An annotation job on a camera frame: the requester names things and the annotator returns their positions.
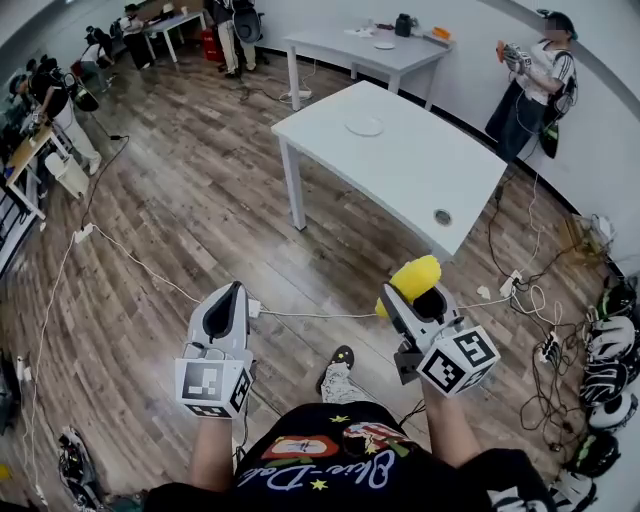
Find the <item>man with backpack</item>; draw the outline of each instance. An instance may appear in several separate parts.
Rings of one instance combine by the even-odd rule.
[[[573,23],[560,12],[542,14],[545,38],[531,48],[530,62],[517,66],[516,78],[485,128],[498,142],[497,154],[505,162],[514,160],[532,135],[539,136],[566,113],[558,110],[559,97],[575,85],[570,50],[578,36]]]

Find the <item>wall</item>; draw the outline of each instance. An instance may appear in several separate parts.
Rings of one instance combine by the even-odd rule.
[[[399,12],[418,17],[423,27],[439,25],[451,30],[456,49],[442,63],[443,79],[435,90],[434,103],[482,130],[507,87],[508,73],[495,58],[498,39],[531,44],[540,39],[532,27],[542,23],[525,10],[530,19],[525,23],[503,11],[502,1],[493,5],[475,0],[324,0],[305,3],[296,0],[257,0],[266,16],[267,47],[284,49],[282,37],[296,30],[323,25],[357,27],[367,18],[377,22],[393,22]],[[640,29],[640,16],[637,26]],[[581,27],[576,22],[576,29]],[[349,67],[344,59],[300,49],[300,53],[333,64]],[[613,246],[615,258],[625,273],[640,270],[640,174],[635,146],[640,140],[640,121],[629,105],[610,87],[610,80],[593,59],[577,55],[580,84],[578,105],[561,123],[560,148],[555,160],[538,149],[527,161],[550,182],[576,209],[585,215],[607,215],[618,230]],[[401,87],[424,97],[423,73],[403,80]],[[526,156],[532,146],[523,150]]]

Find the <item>yellow sponge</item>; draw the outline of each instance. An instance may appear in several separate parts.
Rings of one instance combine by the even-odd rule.
[[[389,281],[413,304],[420,295],[433,288],[442,275],[440,263],[433,256],[423,256],[405,264]],[[389,318],[387,310],[378,299],[376,304],[376,314],[382,318]]]

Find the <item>white cable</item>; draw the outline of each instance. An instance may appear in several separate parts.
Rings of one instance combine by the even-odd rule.
[[[62,258],[62,263],[60,264],[60,270],[58,270],[58,277],[56,278],[56,282],[53,285],[53,289],[51,290],[51,298],[49,299],[49,304],[47,305],[47,311],[44,315],[44,323],[42,324],[42,331],[40,332],[40,342],[38,347],[38,359],[36,361],[36,369],[33,375],[34,383],[33,383],[33,399],[31,400],[31,425],[25,424],[25,433],[22,436],[22,443],[24,446],[25,438],[29,434],[29,427],[31,428],[31,466],[33,468],[33,475],[35,486],[38,487],[38,466],[36,466],[36,457],[35,457],[35,446],[34,446],[34,432],[35,432],[35,417],[36,417],[36,397],[38,394],[38,377],[40,375],[40,360],[42,358],[42,348],[44,346],[44,332],[47,328],[47,322],[49,322],[49,312],[51,311],[51,306],[53,305],[53,299],[56,295],[56,288],[58,288],[58,283],[60,283],[60,277],[62,276],[62,270],[64,269],[64,263],[67,261],[67,257],[69,256],[69,252],[71,251],[71,246],[73,245],[73,239],[75,237],[75,233],[71,235],[71,240],[69,241],[69,247],[67,247],[67,252],[64,253],[64,258]],[[28,475],[27,467],[24,468],[25,473]]]
[[[512,288],[511,295],[509,295],[505,299],[494,300],[493,302],[481,302],[480,304],[471,304],[470,306],[458,306],[458,309],[470,309],[470,308],[477,308],[482,306],[490,306],[491,304],[500,304],[501,302],[506,302],[508,300],[511,300],[511,297],[515,295],[515,290],[516,290],[515,287]]]
[[[315,313],[279,313],[277,311],[269,311],[268,309],[261,309],[260,313],[275,316],[308,316],[312,318],[370,318],[372,316],[378,316],[376,313],[369,313],[366,315],[316,315]]]
[[[305,76],[304,78],[302,78],[300,81],[302,82],[302,84],[307,88],[307,91],[309,91],[311,93],[311,95],[308,98],[300,98],[300,101],[307,101],[310,100],[311,98],[313,98],[313,91],[311,90],[311,87],[309,87],[307,85],[306,80],[315,76],[316,71],[317,71],[317,64],[318,61],[316,59],[313,59],[313,72],[309,73],[307,76]],[[285,103],[287,105],[291,105],[293,103],[293,100],[291,101],[286,101],[284,98],[286,98],[287,96],[289,96],[290,93],[285,92],[284,94],[281,94],[280,97],[278,98],[278,101],[280,103]]]
[[[162,276],[159,276],[158,274],[156,274],[153,270],[151,270],[149,267],[147,267],[144,263],[142,263],[140,260],[135,259],[133,256],[131,256],[131,254],[124,248],[124,246],[122,246],[122,244],[119,244],[118,242],[116,242],[113,238],[111,238],[109,235],[107,235],[104,231],[102,231],[98,226],[96,226],[95,224],[93,225],[94,228],[96,228],[98,230],[98,232],[105,237],[107,240],[109,240],[111,243],[117,245],[122,252],[124,252],[127,256],[129,256],[129,258],[131,258],[133,261],[135,261],[138,265],[141,265],[147,272],[149,272],[149,274],[151,274],[153,277],[160,279],[160,281],[168,284],[169,286],[175,288],[176,290],[178,290],[182,295],[184,295],[187,299],[195,302],[196,304],[200,304],[200,301],[198,299],[194,299],[191,295],[189,295],[187,292],[185,292],[182,288],[180,288],[179,286],[173,284],[171,281],[168,281],[167,279],[165,279]]]
[[[533,225],[533,205],[536,202],[536,199],[538,199],[538,193],[536,191],[537,187],[538,187],[538,176],[540,176],[540,174],[536,173],[536,179],[533,182],[533,199],[531,200],[531,203],[529,203],[529,226],[531,226],[531,229],[533,229],[537,234],[537,240],[536,240],[536,248],[533,251],[533,254],[531,255],[531,258],[529,259],[529,261],[527,261],[527,264],[525,265],[525,267],[523,269],[520,270],[520,273],[522,274],[525,270],[529,270],[529,266],[531,265],[531,262],[535,259],[535,257],[538,254],[538,249],[540,248],[540,234],[543,231],[543,227],[540,226],[538,228],[536,228]]]

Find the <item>person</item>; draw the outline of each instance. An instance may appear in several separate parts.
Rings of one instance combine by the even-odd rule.
[[[544,34],[531,48],[531,66],[511,82],[485,128],[498,142],[497,154],[506,162],[518,156],[532,135],[544,130],[549,99],[575,72],[570,49],[577,34],[569,17],[560,12],[549,14]]]
[[[434,511],[555,510],[527,456],[481,449],[457,398],[423,382],[429,453],[348,380],[340,347],[319,381],[323,403],[285,414],[233,471],[232,422],[199,420],[187,483],[151,490],[146,512],[347,508],[390,502]]]
[[[102,157],[78,124],[73,112],[73,102],[59,81],[50,73],[38,72],[31,79],[27,75],[17,75],[11,80],[9,89],[14,95],[30,92],[40,103],[38,110],[55,122],[69,137],[78,153],[89,161],[89,174],[98,172]]]
[[[105,92],[109,87],[111,87],[113,77],[105,77],[105,72],[98,64],[99,59],[104,59],[112,66],[115,64],[113,59],[105,53],[100,43],[95,43],[89,46],[89,48],[87,48],[82,54],[82,57],[80,58],[80,65],[82,67],[82,71],[89,74],[95,74],[98,77],[100,87],[102,87],[102,92]]]
[[[222,44],[224,60],[227,64],[227,78],[237,78],[240,62],[236,55],[235,28],[233,26],[232,0],[205,0],[205,6],[218,27],[218,36]],[[244,56],[247,59],[247,71],[256,69],[256,47],[241,41]]]
[[[89,46],[99,44],[101,49],[104,50],[106,56],[113,59],[113,55],[111,55],[113,50],[113,41],[111,40],[111,37],[105,34],[101,29],[89,25],[87,27],[87,36],[85,39]]]
[[[120,19],[124,44],[131,52],[131,58],[138,69],[147,69],[153,59],[142,33],[144,22],[138,19],[138,6],[129,4],[125,8],[125,16]]]

